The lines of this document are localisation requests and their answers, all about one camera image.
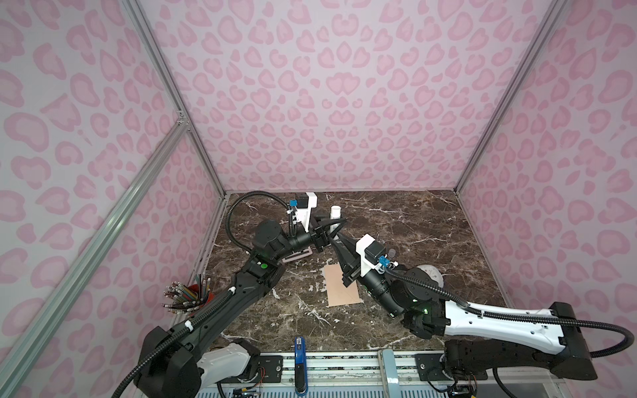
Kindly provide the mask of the white glue stick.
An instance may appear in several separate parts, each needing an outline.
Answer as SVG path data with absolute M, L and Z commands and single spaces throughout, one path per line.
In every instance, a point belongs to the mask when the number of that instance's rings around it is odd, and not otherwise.
M 333 222 L 333 224 L 329 227 L 330 231 L 337 231 L 342 224 L 342 207 L 332 206 L 330 208 L 330 220 Z

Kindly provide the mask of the peach pink envelope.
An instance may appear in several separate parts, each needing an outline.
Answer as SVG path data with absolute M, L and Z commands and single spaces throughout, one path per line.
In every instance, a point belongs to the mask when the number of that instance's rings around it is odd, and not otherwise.
M 340 265 L 325 265 L 322 272 L 325 280 L 329 308 L 363 303 L 355 282 L 351 283 L 348 287 L 343 284 L 343 271 Z

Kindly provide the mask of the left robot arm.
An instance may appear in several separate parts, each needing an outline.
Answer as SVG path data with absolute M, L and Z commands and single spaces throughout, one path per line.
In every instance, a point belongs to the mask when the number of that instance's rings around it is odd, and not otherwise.
M 255 229 L 251 245 L 241 243 L 232 232 L 236 208 L 252 197 L 267 197 L 285 209 L 288 228 L 276 220 L 263 220 Z M 290 202 L 277 195 L 253 191 L 238 198 L 228 209 L 224 228 L 230 241 L 247 253 L 245 265 L 232 277 L 230 286 L 214 299 L 206 298 L 194 314 L 169 330 L 157 327 L 144 339 L 138 364 L 114 390 L 124 395 L 135 385 L 147 397 L 195 397 L 209 384 L 244 373 L 256 350 L 233 343 L 220 353 L 209 352 L 211 344 L 246 309 L 270 293 L 283 274 L 284 258 L 314 247 L 328 247 L 346 223 L 334 206 L 326 217 L 313 210 L 318 199 L 304 192 Z

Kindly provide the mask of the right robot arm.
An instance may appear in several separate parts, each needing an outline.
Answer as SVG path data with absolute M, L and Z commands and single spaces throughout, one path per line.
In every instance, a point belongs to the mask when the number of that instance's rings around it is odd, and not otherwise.
M 562 379 L 594 381 L 594 359 L 622 353 L 635 341 L 627 328 L 577 319 L 568 303 L 538 310 L 471 303 L 423 268 L 389 260 L 385 247 L 369 235 L 353 240 L 338 234 L 330 245 L 344 285 L 360 283 L 414 336 L 447 339 L 441 367 L 448 378 L 535 367 Z

